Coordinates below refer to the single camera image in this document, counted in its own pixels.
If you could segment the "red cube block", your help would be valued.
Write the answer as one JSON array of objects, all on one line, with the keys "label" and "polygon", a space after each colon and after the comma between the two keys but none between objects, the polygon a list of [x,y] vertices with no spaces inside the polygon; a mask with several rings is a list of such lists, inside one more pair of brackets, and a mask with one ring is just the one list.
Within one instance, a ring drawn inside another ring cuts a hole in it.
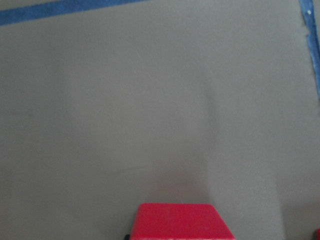
[{"label": "red cube block", "polygon": [[235,240],[219,212],[210,204],[142,203],[130,240]]},{"label": "red cube block", "polygon": [[313,240],[320,240],[320,229],[315,230],[313,234]]}]

